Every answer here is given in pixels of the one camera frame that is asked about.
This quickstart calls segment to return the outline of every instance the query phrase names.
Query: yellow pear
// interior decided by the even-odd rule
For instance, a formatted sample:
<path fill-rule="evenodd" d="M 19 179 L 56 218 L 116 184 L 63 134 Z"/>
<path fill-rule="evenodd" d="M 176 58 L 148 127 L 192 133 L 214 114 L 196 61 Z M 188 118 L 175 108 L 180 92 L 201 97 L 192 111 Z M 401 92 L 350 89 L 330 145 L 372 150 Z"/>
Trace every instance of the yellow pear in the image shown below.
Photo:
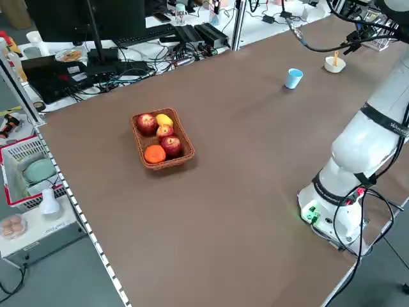
<path fill-rule="evenodd" d="M 156 121 L 158 122 L 158 125 L 169 125 L 173 127 L 173 121 L 168 117 L 168 115 L 165 114 L 158 114 L 156 115 Z"/>

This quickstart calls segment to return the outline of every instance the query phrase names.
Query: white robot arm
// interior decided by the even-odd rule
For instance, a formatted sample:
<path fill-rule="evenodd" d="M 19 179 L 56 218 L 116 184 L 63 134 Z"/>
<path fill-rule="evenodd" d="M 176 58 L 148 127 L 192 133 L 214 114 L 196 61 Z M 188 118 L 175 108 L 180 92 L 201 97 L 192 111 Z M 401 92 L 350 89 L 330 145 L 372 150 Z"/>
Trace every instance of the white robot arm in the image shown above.
<path fill-rule="evenodd" d="M 377 4 L 399 23 L 402 31 L 406 30 L 409 1 L 378 0 Z M 409 130 L 402 123 L 406 121 L 408 105 L 409 48 L 388 79 L 332 143 L 332 156 L 327 164 L 298 195 L 302 219 L 339 246 L 352 244 L 360 235 L 359 199 L 364 190 L 348 193 L 368 183 L 366 180 L 394 155 L 399 137 L 406 143 Z"/>

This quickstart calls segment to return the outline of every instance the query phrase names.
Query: brown table surface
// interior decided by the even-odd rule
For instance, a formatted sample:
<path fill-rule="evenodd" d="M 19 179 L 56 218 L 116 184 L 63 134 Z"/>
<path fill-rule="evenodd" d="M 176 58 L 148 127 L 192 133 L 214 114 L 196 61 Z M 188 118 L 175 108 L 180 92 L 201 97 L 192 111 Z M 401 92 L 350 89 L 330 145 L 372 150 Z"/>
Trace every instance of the brown table surface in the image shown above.
<path fill-rule="evenodd" d="M 303 30 L 310 45 L 332 47 L 353 26 L 328 18 Z M 283 33 L 48 115 L 41 133 L 130 302 L 319 306 L 354 261 L 302 222 L 297 192 L 402 50 L 362 48 L 335 75 L 325 54 Z M 282 87 L 290 67 L 304 71 L 294 91 Z M 149 171 L 130 117 L 167 106 L 196 158 Z M 398 202 L 409 194 L 407 164 L 380 184 Z M 368 204 L 375 235 L 387 213 Z"/>

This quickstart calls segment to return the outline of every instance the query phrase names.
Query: orange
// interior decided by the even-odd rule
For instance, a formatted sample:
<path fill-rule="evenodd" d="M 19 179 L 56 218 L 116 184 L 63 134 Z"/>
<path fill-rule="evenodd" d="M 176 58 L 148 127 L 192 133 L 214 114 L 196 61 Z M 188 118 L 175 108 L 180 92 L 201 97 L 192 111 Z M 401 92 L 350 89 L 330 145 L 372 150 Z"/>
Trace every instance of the orange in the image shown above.
<path fill-rule="evenodd" d="M 165 161 L 166 153 L 160 145 L 151 145 L 145 150 L 145 160 L 150 164 L 157 164 Z"/>

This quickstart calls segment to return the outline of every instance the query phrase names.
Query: gray floor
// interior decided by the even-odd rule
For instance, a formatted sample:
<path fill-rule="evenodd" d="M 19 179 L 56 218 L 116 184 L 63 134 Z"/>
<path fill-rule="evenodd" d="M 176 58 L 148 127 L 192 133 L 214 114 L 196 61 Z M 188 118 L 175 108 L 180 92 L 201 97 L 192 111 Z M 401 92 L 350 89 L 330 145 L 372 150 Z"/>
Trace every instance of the gray floor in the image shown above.
<path fill-rule="evenodd" d="M 0 15 L 0 29 L 5 29 L 17 43 L 25 43 L 27 31 L 12 30 Z M 0 110 L 16 106 L 4 82 L 0 81 Z M 14 213 L 6 206 L 0 177 L 0 219 Z M 400 214 L 389 240 L 409 262 L 409 213 Z M 16 270 L 0 261 L 0 281 L 8 288 L 18 282 Z M 409 306 L 409 295 L 400 285 L 409 283 L 409 271 L 397 256 L 380 242 L 371 255 L 365 257 L 351 285 L 331 304 L 331 307 L 402 307 Z M 28 272 L 24 288 L 2 307 L 122 307 L 111 281 L 91 241 L 82 239 L 68 248 L 38 263 Z"/>

